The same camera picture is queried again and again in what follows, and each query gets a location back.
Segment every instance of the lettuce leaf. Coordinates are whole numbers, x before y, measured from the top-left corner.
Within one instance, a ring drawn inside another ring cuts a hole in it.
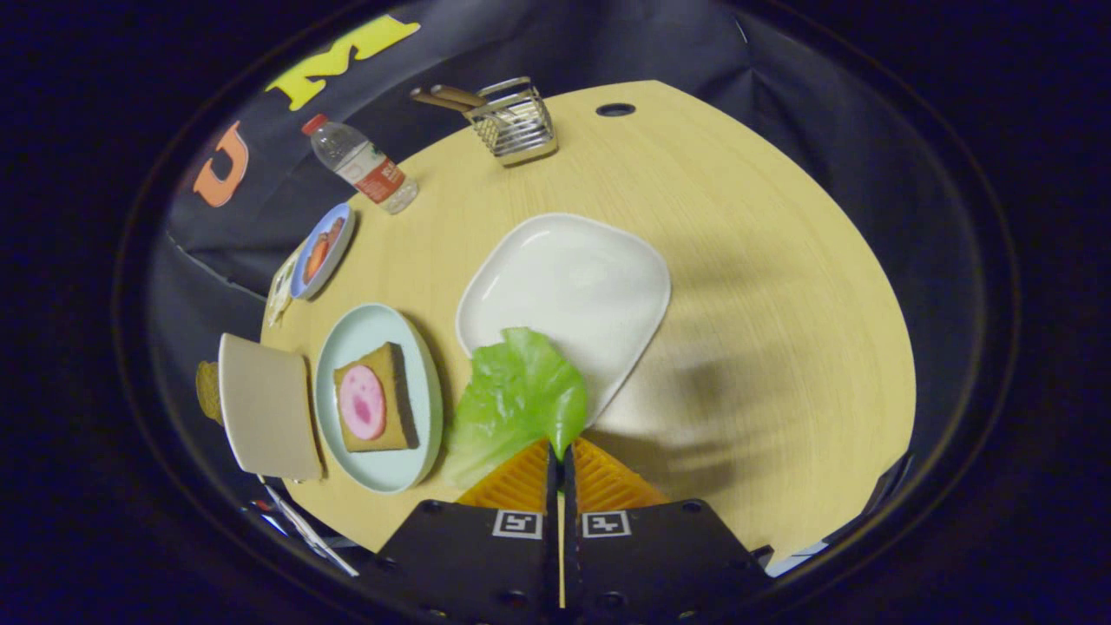
[[[470,488],[540,438],[562,461],[587,423],[587,384],[548,337],[528,329],[501,336],[504,343],[474,351],[448,431],[443,472],[457,488]]]

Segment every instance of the red bottle cap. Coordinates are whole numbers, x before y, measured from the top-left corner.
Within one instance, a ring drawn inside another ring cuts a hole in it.
[[[308,123],[301,127],[301,132],[306,134],[312,134],[320,129],[321,125],[328,123],[328,115],[321,113],[309,120]]]

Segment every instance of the wooden table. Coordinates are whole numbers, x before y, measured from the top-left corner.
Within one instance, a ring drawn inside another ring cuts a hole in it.
[[[863,238],[785,155],[681,91],[628,82],[547,102],[560,142],[549,158],[502,168],[464,129],[401,163],[421,192],[400,214],[356,195],[343,263],[316,300],[293,301],[280,327],[263,327],[262,343],[304,355],[313,371],[347,310],[388,303],[427,340],[450,423],[470,380],[456,306],[476,270],[529,216],[590,216],[659,250],[672,295],[585,436],[668,496],[707,500],[742,543],[770,544],[778,557],[852,520],[905,452],[914,417],[910,340]],[[594,112],[610,102],[637,110]],[[372,551],[421,500],[461,494],[438,463],[410,491],[379,495],[322,442],[321,453],[324,480],[287,482],[290,494]]]

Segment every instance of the wire basket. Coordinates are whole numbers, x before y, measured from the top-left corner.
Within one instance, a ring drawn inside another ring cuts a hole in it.
[[[487,103],[463,113],[498,162],[509,167],[559,148],[548,107],[524,75],[478,91]]]

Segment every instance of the light blue plate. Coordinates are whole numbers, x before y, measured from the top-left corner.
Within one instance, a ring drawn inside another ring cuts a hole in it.
[[[317,242],[317,236],[321,232],[331,230],[332,223],[340,216],[343,218],[343,226],[340,228],[340,234],[336,238],[332,246],[328,249],[323,264],[320,265],[320,269],[317,269],[317,273],[306,283],[304,265],[309,262],[309,256],[312,255],[312,245]],[[343,251],[351,240],[352,232],[354,232],[354,212],[351,211],[351,206],[347,203],[336,204],[336,208],[329,210],[320,218],[320,221],[312,226],[312,231],[309,232],[309,236],[304,240],[301,253],[297,256],[297,264],[293,265],[293,279],[289,283],[289,293],[293,295],[293,299],[309,299],[323,288],[328,282],[328,278],[332,276],[332,271],[336,270],[340,260],[343,259]]]
[[[418,445],[414,450],[352,454],[343,447],[333,373],[387,342],[400,345],[404,356]],[[443,429],[440,379],[424,340],[400,312],[382,303],[364,303],[349,310],[324,341],[316,376],[317,424],[332,456],[348,475],[376,493],[399,493],[428,474],[440,452]]]

